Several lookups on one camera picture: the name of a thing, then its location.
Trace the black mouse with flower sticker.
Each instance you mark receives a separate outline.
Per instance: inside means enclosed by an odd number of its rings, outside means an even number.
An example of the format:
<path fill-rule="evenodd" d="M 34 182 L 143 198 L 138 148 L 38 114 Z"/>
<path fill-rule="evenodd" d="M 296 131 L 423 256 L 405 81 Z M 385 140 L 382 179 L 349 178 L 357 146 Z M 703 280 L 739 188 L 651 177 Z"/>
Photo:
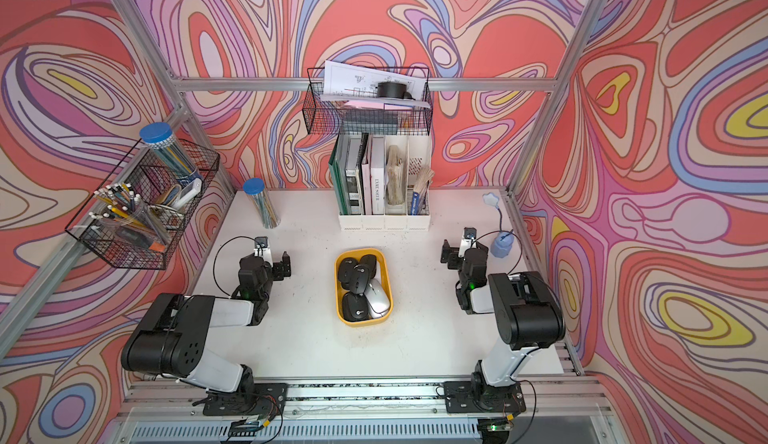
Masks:
<path fill-rule="evenodd" d="M 342 297 L 342 318 L 347 323 L 363 322 L 370 318 L 368 300 L 364 295 L 347 292 Z"/>

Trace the silver mouse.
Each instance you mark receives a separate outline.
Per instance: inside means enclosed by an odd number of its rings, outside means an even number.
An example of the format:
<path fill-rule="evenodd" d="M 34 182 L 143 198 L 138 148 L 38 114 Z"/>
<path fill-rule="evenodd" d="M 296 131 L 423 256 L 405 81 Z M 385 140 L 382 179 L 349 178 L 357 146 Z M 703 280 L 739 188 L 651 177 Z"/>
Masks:
<path fill-rule="evenodd" d="M 383 318 L 391 309 L 390 298 L 378 279 L 372 279 L 367 284 L 364 297 L 367 300 L 368 315 L 371 319 Z"/>

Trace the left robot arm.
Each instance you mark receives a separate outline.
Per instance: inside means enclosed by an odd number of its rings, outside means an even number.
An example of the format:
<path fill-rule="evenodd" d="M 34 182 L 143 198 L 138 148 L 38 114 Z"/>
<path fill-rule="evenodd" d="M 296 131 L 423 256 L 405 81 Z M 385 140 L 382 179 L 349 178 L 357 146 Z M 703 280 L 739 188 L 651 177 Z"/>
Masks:
<path fill-rule="evenodd" d="M 254 384 L 252 370 L 208 349 L 209 332 L 260 325 L 273 284 L 291 273 L 288 253 L 275 264 L 251 254 L 240 259 L 238 286 L 228 298 L 160 294 L 124 345 L 122 368 L 175 378 L 208 392 L 247 392 Z"/>

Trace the small blue desk lamp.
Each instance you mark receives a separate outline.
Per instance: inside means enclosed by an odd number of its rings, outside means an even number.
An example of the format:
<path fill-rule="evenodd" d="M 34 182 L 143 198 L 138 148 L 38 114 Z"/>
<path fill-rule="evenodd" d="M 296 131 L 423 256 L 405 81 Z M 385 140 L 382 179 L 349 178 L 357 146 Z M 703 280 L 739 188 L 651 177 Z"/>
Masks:
<path fill-rule="evenodd" d="M 498 230 L 494 232 L 495 237 L 490 247 L 490 253 L 497 259 L 505 258 L 513 248 L 515 236 L 512 231 L 504 229 L 504 215 L 501 210 L 499 197 L 494 193 L 486 193 L 483 195 L 483 202 L 487 206 L 494 208 L 499 217 Z"/>

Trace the blue lid tube on table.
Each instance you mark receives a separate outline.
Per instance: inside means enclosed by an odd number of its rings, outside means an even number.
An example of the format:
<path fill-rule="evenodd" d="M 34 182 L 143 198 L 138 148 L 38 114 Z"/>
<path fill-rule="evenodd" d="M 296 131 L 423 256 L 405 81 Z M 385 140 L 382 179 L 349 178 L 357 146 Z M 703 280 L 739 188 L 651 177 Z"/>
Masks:
<path fill-rule="evenodd" d="M 271 202 L 265 182 L 260 178 L 251 178 L 243 183 L 243 192 L 251 199 L 262 225 L 274 229 L 279 225 L 279 217 Z"/>

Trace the white file organizer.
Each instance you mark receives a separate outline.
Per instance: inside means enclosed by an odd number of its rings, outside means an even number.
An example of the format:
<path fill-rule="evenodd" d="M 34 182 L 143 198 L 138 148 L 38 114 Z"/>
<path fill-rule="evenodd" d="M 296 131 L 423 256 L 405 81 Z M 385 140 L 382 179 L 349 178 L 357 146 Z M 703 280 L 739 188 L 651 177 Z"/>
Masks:
<path fill-rule="evenodd" d="M 426 231 L 433 179 L 428 136 L 337 136 L 329 170 L 343 231 Z"/>

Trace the green folder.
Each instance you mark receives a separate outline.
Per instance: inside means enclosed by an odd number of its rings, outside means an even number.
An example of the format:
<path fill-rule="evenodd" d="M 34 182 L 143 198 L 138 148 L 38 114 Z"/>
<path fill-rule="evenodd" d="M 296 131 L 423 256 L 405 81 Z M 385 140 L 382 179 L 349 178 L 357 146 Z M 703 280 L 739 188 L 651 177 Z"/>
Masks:
<path fill-rule="evenodd" d="M 343 180 L 341 179 L 340 167 L 339 167 L 339 157 L 340 157 L 340 149 L 341 149 L 342 143 L 343 143 L 343 138 L 341 135 L 338 135 L 334 148 L 329 158 L 331 182 L 332 182 L 333 190 L 337 200 L 339 214 L 341 216 L 348 214 L 348 206 L 345 199 L 346 191 L 344 190 Z"/>

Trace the white book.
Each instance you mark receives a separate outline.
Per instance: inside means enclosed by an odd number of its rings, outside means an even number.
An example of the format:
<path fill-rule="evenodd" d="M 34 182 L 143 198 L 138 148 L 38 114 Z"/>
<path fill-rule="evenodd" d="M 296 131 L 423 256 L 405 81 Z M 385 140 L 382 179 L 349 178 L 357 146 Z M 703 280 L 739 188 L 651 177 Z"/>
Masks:
<path fill-rule="evenodd" d="M 371 142 L 370 181 L 372 213 L 384 215 L 386 207 L 386 141 L 384 137 L 374 137 Z"/>

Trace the black tape roll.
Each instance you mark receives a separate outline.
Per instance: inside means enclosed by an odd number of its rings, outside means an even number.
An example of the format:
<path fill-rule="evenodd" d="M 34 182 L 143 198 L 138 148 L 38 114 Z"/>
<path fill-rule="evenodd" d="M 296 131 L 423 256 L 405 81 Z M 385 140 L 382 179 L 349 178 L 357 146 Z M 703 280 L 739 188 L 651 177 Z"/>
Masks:
<path fill-rule="evenodd" d="M 408 91 L 408 85 L 400 82 L 386 81 L 377 84 L 376 97 L 378 99 L 412 100 Z"/>

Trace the clear pen holder cup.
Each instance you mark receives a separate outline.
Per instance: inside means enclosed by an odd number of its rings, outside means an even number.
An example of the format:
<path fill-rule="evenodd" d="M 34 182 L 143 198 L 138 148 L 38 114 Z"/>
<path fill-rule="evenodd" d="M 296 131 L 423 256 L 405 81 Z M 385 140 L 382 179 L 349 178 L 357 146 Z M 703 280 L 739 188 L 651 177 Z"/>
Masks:
<path fill-rule="evenodd" d="M 102 207 L 90 218 L 101 234 L 152 252 L 167 250 L 172 241 L 167 228 L 130 183 L 107 185 L 93 196 Z"/>

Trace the blue lid tube in basket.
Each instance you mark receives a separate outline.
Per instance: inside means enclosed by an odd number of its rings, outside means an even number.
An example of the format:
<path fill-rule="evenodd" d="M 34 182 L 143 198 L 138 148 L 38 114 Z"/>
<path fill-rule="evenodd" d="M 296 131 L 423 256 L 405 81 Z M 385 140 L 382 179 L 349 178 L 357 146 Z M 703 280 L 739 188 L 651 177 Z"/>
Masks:
<path fill-rule="evenodd" d="M 181 186 L 200 179 L 197 166 L 183 149 L 169 124 L 148 124 L 139 131 L 139 137 Z"/>

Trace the white papers in basket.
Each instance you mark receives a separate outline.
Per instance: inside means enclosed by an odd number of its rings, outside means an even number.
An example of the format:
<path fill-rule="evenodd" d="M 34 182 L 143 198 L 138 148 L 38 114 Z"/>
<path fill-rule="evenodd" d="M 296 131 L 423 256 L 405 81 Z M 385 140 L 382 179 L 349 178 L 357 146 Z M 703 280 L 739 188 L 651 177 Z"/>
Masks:
<path fill-rule="evenodd" d="M 378 99 L 377 84 L 394 81 L 408 85 L 412 100 Z M 378 69 L 352 66 L 333 61 L 325 63 L 323 71 L 323 89 L 320 99 L 326 102 L 347 102 L 387 108 L 421 108 L 429 109 L 428 79 L 413 77 L 397 72 L 387 72 Z"/>

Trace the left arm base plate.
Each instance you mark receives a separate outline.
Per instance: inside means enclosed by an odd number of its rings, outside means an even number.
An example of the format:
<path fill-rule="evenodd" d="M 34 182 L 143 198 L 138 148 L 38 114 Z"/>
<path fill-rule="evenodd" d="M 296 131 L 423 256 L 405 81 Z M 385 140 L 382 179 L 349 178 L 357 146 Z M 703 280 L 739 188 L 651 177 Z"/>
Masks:
<path fill-rule="evenodd" d="M 203 414 L 219 416 L 269 416 L 282 412 L 287 398 L 286 383 L 255 383 L 233 393 L 209 392 Z"/>

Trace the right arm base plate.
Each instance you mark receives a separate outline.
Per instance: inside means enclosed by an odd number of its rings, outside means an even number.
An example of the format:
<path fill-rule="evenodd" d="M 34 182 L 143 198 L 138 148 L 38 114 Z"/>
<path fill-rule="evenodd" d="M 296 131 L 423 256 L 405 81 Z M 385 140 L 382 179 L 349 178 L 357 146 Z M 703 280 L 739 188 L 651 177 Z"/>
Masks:
<path fill-rule="evenodd" d="M 527 411 L 521 386 L 493 387 L 472 381 L 446 381 L 442 384 L 449 414 L 502 413 L 517 416 Z"/>

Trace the aluminium front rail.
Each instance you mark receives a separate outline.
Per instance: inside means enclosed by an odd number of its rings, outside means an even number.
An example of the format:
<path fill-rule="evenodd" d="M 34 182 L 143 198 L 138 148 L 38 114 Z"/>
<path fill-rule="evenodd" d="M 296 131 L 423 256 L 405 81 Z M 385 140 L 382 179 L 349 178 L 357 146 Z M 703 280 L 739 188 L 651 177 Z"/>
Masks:
<path fill-rule="evenodd" d="M 451 414 L 445 378 L 290 380 L 272 424 L 206 417 L 203 392 L 140 382 L 129 390 L 104 443 L 625 443 L 594 378 L 527 377 L 525 408 Z"/>

